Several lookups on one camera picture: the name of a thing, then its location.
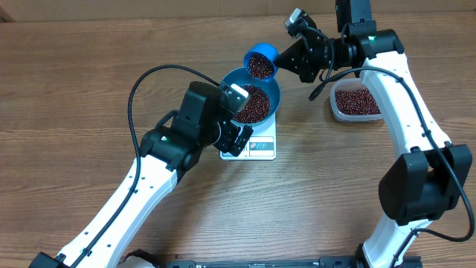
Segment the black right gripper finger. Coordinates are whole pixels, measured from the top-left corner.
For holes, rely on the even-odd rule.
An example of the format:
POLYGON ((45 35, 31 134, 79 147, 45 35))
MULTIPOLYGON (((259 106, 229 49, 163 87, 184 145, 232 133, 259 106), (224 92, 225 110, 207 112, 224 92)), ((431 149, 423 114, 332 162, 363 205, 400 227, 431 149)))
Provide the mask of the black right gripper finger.
POLYGON ((278 68, 285 69, 291 73, 296 74, 301 80, 301 68, 303 62, 301 60, 279 60, 276 59, 273 61, 274 65, 278 68))
POLYGON ((299 39, 284 52, 279 54, 274 63, 290 63, 301 56, 303 50, 303 40, 299 39))

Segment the blue plastic measuring scoop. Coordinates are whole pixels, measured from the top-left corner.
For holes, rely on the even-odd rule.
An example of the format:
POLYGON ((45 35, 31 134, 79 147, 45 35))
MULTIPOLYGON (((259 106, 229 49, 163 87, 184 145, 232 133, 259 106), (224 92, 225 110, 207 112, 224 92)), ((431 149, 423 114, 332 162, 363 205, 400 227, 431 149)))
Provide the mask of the blue plastic measuring scoop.
POLYGON ((245 70, 252 78, 270 81, 278 71, 278 67, 274 64, 278 56, 279 52, 274 46, 264 42, 257 43, 244 56, 245 70))

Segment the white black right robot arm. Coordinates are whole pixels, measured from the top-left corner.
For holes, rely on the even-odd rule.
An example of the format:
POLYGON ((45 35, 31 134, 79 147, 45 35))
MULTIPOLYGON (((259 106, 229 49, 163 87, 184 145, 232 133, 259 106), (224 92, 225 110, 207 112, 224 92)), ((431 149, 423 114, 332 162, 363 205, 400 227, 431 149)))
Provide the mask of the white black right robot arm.
POLYGON ((396 160, 379 183, 383 210, 372 235, 359 245, 346 267, 420 267, 405 252, 431 224, 459 202, 472 165, 468 146, 452 144, 433 119, 411 76, 397 33, 380 30, 368 1, 337 1, 340 37, 323 34, 310 16, 296 9, 286 20, 295 43, 274 61, 278 68, 312 83, 326 77, 310 94, 315 99, 328 83, 357 76, 374 100, 390 132, 396 160))

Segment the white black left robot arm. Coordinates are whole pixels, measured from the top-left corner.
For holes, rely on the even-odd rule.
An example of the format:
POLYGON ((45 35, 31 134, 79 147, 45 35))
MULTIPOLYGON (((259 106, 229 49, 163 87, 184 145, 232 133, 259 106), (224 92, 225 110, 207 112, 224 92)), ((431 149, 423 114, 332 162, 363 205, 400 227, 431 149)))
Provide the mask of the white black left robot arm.
POLYGON ((233 123, 249 100, 242 87, 194 81, 181 107, 166 114, 142 140, 126 178, 81 234, 51 257, 40 252, 32 267, 149 267, 123 254, 152 210, 213 145, 238 156, 253 130, 233 123))

